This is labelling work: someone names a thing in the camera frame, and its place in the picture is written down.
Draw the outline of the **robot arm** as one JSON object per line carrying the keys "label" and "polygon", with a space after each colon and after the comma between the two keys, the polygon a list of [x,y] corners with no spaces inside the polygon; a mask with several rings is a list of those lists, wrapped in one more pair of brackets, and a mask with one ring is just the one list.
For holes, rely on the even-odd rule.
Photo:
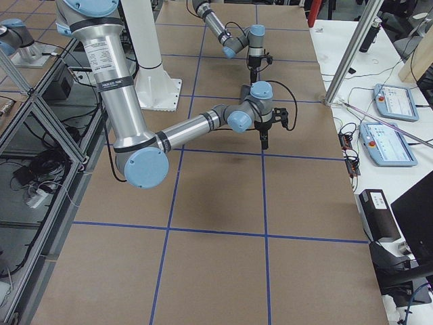
{"label": "robot arm", "polygon": [[143,109],[174,110],[181,80],[162,65],[152,7],[148,1],[58,1],[58,32],[83,44],[116,141],[116,166],[137,188],[153,188],[168,173],[167,153],[223,125],[237,133],[267,131],[273,90],[266,81],[244,86],[236,105],[207,112],[154,133]]}
{"label": "robot arm", "polygon": [[250,71],[250,83],[257,82],[262,61],[266,61],[266,66],[273,61],[273,57],[264,47],[265,27],[262,24],[253,24],[242,28],[235,22],[223,24],[209,1],[192,1],[192,5],[196,15],[218,39],[227,58],[234,58],[242,50],[248,50],[246,66]]}

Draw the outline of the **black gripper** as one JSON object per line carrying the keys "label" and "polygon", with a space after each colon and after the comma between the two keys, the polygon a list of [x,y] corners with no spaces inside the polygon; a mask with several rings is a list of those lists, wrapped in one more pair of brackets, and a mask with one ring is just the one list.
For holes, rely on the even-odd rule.
{"label": "black gripper", "polygon": [[260,70],[262,62],[261,56],[251,56],[248,55],[247,57],[247,67],[250,71],[250,80],[257,80],[257,76]]}
{"label": "black gripper", "polygon": [[261,143],[261,149],[267,150],[268,149],[268,143],[269,143],[269,135],[268,131],[272,127],[271,121],[266,122],[255,122],[255,129],[259,132],[259,138]]}

